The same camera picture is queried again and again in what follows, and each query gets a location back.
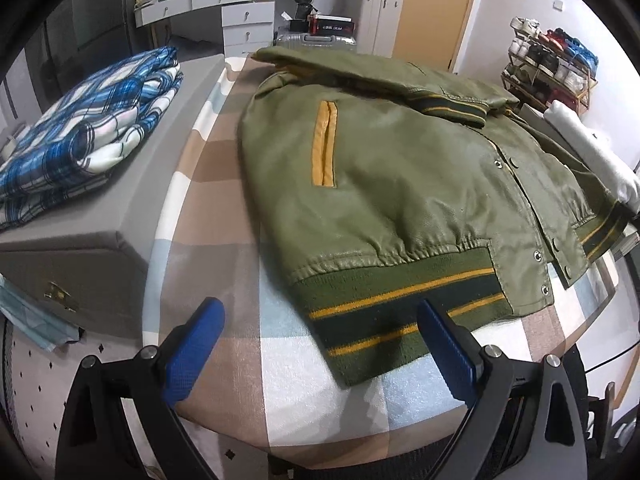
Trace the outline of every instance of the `green leather jacket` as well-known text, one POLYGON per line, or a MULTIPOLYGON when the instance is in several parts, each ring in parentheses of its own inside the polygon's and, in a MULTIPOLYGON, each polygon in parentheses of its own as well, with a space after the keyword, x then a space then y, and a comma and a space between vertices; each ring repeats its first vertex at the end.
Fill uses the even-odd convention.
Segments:
POLYGON ((418 298, 474 330, 553 303, 628 220, 478 81, 397 59, 259 50, 244 168, 292 297, 355 384, 423 355, 418 298))

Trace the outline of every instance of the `teal cloth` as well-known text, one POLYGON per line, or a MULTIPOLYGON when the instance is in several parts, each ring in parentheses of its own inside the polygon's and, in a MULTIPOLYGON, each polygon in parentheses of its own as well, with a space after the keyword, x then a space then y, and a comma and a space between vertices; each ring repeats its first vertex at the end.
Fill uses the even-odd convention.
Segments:
POLYGON ((54 316, 23 294, 0 274, 0 312, 36 345, 46 351, 80 341, 80 328, 54 316))

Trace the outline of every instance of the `plaid blanket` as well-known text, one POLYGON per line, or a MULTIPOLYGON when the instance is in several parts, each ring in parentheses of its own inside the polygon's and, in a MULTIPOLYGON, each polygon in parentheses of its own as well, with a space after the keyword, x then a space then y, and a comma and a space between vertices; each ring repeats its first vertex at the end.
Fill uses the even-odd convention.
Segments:
MULTIPOLYGON (((156 230, 143 305, 143 343, 157 344, 206 296, 226 325, 178 412, 217 433, 310 468, 395 456, 453 433, 465 414, 426 355, 344 389, 292 306, 244 188, 236 126, 272 66, 228 58, 172 177, 156 230)), ((613 297, 606 253, 556 304, 474 332, 510 358, 570 348, 613 297)))
POLYGON ((182 72, 176 49, 136 54, 89 76, 56 102, 0 167, 0 230, 102 186, 156 127, 182 72))

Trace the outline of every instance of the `checkered tablecloth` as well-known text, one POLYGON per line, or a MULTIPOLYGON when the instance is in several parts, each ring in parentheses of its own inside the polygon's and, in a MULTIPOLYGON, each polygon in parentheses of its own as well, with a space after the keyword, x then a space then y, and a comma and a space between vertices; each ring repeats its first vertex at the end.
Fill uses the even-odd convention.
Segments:
MULTIPOLYGON (((465 413, 427 355, 341 389, 283 295, 268 243, 247 200, 236 125, 272 68, 228 58, 174 173, 156 232, 145 291, 143 341, 157 344, 206 296, 226 326, 178 412, 307 467, 394 456, 451 434, 465 413)), ((563 354, 609 303, 618 284, 610 253, 569 290, 549 266, 556 304, 474 332, 515 359, 563 354)))

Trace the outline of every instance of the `rolled white cloth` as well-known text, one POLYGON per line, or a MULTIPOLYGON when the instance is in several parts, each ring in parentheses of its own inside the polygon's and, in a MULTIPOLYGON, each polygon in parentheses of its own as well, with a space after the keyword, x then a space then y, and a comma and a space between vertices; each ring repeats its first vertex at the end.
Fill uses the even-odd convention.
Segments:
POLYGON ((606 141, 608 137, 584 126, 578 115, 560 101, 554 101, 544 117, 618 201, 625 204, 634 214, 638 214, 640 179, 611 151, 606 141))

